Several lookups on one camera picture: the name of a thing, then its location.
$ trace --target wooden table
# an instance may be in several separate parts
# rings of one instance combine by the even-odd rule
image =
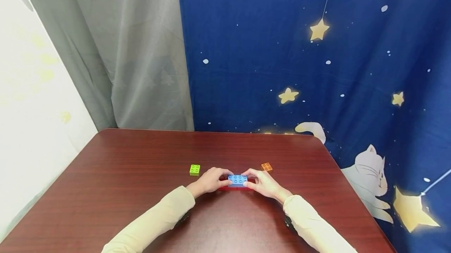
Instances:
[[[165,194],[210,167],[241,173],[270,162],[359,252],[394,252],[320,140],[303,135],[107,129],[80,152],[0,244],[0,252],[100,252]],[[148,252],[314,252],[284,223],[280,205],[255,192],[205,194],[181,226]]]

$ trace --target white wall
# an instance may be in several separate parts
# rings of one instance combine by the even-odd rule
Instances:
[[[0,0],[0,242],[97,132],[29,0]]]

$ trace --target person's left hand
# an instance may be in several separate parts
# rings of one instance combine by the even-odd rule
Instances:
[[[225,181],[220,181],[219,178],[223,175],[233,175],[233,173],[227,169],[221,168],[210,168],[205,172],[197,181],[186,187],[187,190],[191,192],[194,198],[201,196],[204,193],[216,191],[218,188],[223,186],[228,186],[232,183],[226,179]]]

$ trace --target lego brick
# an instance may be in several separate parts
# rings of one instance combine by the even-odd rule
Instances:
[[[272,167],[269,163],[262,164],[262,171],[267,171],[268,173],[272,172]]]
[[[247,178],[247,181],[255,184],[255,179]],[[231,190],[252,191],[250,188],[237,188],[237,187],[228,187],[228,186],[220,187],[217,190],[218,191],[231,191]]]
[[[200,172],[200,165],[191,165],[191,168],[189,169],[189,175],[190,176],[199,176],[199,172]]]
[[[244,182],[247,181],[247,176],[241,175],[229,175],[229,180],[232,181],[232,184],[229,185],[229,188],[244,188]]]

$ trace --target orange lego brick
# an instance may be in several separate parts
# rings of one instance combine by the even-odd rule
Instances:
[[[269,163],[264,163],[264,164],[262,164],[262,170],[270,173],[270,172],[272,172],[272,167]]]

